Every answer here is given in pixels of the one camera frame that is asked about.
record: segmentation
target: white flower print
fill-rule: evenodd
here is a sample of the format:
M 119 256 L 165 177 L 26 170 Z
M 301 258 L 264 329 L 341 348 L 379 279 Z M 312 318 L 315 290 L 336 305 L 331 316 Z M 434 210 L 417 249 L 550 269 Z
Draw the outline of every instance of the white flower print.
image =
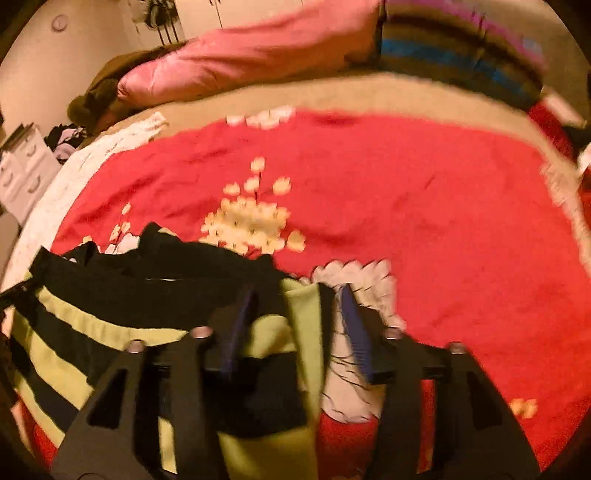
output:
M 117 240 L 117 237 L 119 236 L 119 232 L 121 231 L 121 227 L 119 225 L 115 225 L 113 227 L 113 231 L 111 232 L 111 236 L 109 237 L 109 240 L 111 242 L 114 242 Z
M 244 120 L 244 115 L 228 115 L 226 117 L 226 123 L 232 127 L 243 124 Z
M 135 250 L 138 248 L 139 244 L 139 237 L 135 236 L 131 233 L 127 233 L 123 236 L 119 243 L 110 244 L 106 249 L 105 253 L 109 255 L 119 255 L 129 252 L 130 250 Z
M 263 157 L 257 157 L 251 161 L 251 172 L 260 173 L 265 170 L 265 159 Z
M 287 237 L 287 248 L 295 252 L 303 252 L 306 249 L 306 237 L 298 230 L 293 230 Z
M 213 235 L 208 235 L 204 238 L 200 238 L 199 242 L 203 243 L 203 244 L 209 244 L 209 245 L 213 245 L 214 247 L 217 247 L 220 239 L 216 236 Z
M 250 193 L 258 190 L 259 182 L 260 181 L 258 177 L 251 177 L 246 182 L 244 182 L 244 190 Z
M 285 247 L 285 240 L 281 237 L 272 238 L 267 237 L 263 246 L 261 247 L 261 253 L 264 254 L 273 254 L 275 251 L 283 250 Z
M 248 245 L 241 242 L 228 243 L 224 248 L 231 250 L 239 255 L 245 255 L 248 252 Z
M 317 267 L 303 284 L 325 283 L 337 290 L 332 357 L 326 377 L 322 409 L 341 422 L 363 422 L 379 417 L 384 402 L 384 388 L 368 385 L 357 367 L 349 337 L 343 325 L 340 291 L 350 284 L 360 305 L 377 310 L 385 325 L 405 329 L 405 322 L 396 314 L 396 281 L 390 274 L 388 260 L 361 265 L 357 261 L 343 264 L 332 261 Z
M 295 109 L 288 105 L 263 110 L 256 115 L 248 117 L 246 124 L 249 127 L 269 130 L 278 127 L 283 122 L 287 122 L 293 116 L 294 112 Z
M 287 121 L 293 114 L 292 107 L 280 107 L 264 111 L 246 119 L 247 125 L 261 124 L 269 119 Z M 260 249 L 262 254 L 273 254 L 286 246 L 294 252 L 303 252 L 306 237 L 299 231 L 293 231 L 287 238 L 281 237 L 286 227 L 290 212 L 276 203 L 258 201 L 258 189 L 262 172 L 265 170 L 264 157 L 255 157 L 251 163 L 251 172 L 258 174 L 243 183 L 243 190 L 253 193 L 253 197 L 243 197 L 238 183 L 227 184 L 223 188 L 226 194 L 238 195 L 235 200 L 223 198 L 216 212 L 210 212 L 203 220 L 200 230 L 204 237 L 199 241 L 233 250 L 240 254 L 248 253 L 250 247 Z M 288 177 L 280 177 L 273 185 L 275 194 L 287 194 L 291 190 Z
M 276 179 L 275 183 L 273 184 L 273 193 L 275 195 L 287 195 L 291 190 L 291 182 L 290 179 L 281 177 Z
M 222 189 L 222 192 L 226 195 L 238 195 L 240 193 L 240 185 L 238 183 L 229 183 Z

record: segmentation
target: pink pillow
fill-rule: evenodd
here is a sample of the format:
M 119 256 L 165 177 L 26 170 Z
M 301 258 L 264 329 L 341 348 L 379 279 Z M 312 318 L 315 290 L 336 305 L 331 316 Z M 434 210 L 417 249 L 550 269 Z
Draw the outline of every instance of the pink pillow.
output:
M 257 25 L 211 31 L 131 70 L 119 82 L 119 99 L 138 107 L 195 100 L 367 61 L 375 51 L 380 3 L 324 0 Z

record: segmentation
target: red fabric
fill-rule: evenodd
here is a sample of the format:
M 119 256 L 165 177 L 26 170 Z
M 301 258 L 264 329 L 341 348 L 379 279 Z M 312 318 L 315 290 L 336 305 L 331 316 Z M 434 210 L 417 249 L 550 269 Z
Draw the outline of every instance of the red fabric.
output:
M 195 241 L 206 215 L 233 198 L 224 186 L 252 177 L 255 157 L 266 159 L 259 201 L 289 210 L 284 238 L 294 229 L 306 237 L 302 253 L 274 254 L 278 267 L 309 277 L 333 259 L 389 259 L 411 335 L 463 341 L 507 402 L 537 400 L 538 413 L 519 420 L 545 468 L 591 405 L 591 288 L 539 174 L 543 159 L 522 142 L 378 115 L 299 112 L 272 130 L 218 122 L 111 157 L 52 250 L 87 235 L 105 249 L 128 202 L 134 234 L 156 221 Z M 273 195 L 278 177 L 291 179 L 285 196 Z M 323 416 L 321 478 L 350 476 L 375 425 Z
M 563 130 L 560 120 L 543 103 L 536 103 L 531 108 L 529 116 L 550 139 L 556 150 L 566 158 L 574 159 L 574 148 L 569 136 Z

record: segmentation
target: hanging object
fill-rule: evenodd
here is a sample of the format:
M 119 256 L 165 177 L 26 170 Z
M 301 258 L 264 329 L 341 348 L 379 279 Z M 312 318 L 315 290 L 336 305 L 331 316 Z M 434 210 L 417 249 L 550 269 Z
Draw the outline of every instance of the hanging object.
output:
M 51 22 L 51 29 L 57 33 L 63 32 L 67 26 L 68 26 L 68 16 L 64 15 L 64 14 L 58 15 Z
M 177 8 L 170 0 L 150 0 L 148 2 L 148 14 L 145 19 L 150 28 L 165 27 L 172 24 L 178 18 Z

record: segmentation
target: striped fabric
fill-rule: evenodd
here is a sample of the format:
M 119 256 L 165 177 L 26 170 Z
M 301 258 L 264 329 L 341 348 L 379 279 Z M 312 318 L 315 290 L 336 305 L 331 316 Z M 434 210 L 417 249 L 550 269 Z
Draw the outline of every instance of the striped fabric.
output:
M 541 67 L 482 23 L 433 0 L 386 4 L 380 67 L 425 77 L 529 110 L 540 96 Z
M 151 248 L 156 243 L 159 247 Z M 43 286 L 15 305 L 11 349 L 17 390 L 50 440 L 61 443 L 100 376 L 131 340 L 142 339 L 158 349 L 192 326 L 210 325 L 218 343 L 223 343 L 226 334 L 216 319 L 223 309 L 233 308 L 237 286 L 250 280 L 262 295 L 237 376 L 240 379 L 248 367 L 256 372 L 256 381 L 216 381 L 206 383 L 205 389 L 226 464 L 233 479 L 315 480 L 314 435 L 327 364 L 325 346 L 330 344 L 325 332 L 332 326 L 333 290 L 303 286 L 264 259 L 251 261 L 210 245 L 183 244 L 165 233 L 143 234 L 140 249 L 124 255 L 100 255 L 93 249 L 94 244 L 84 244 L 67 258 L 42 249 L 31 275 Z M 159 258 L 150 257 L 150 251 L 158 251 Z M 210 264 L 220 261 L 217 272 L 230 269 L 234 274 L 225 277 L 196 269 L 193 278 L 176 278 L 180 275 L 174 275 L 174 265 L 168 265 L 166 278 L 175 281 L 144 279 L 152 277 L 146 277 L 146 271 L 159 278 L 163 270 L 158 263 L 166 259 L 184 258 L 181 270 L 193 262 L 203 264 L 202 255 L 211 254 L 217 259 L 210 258 Z M 105 268 L 107 263 L 111 270 Z M 129 270 L 138 264 L 139 278 Z M 206 371 L 220 371 L 222 354 L 216 348 L 206 352 Z M 155 394 L 166 391 L 167 381 L 158 380 Z M 165 396 L 160 397 L 159 415 L 162 465 L 175 472 Z

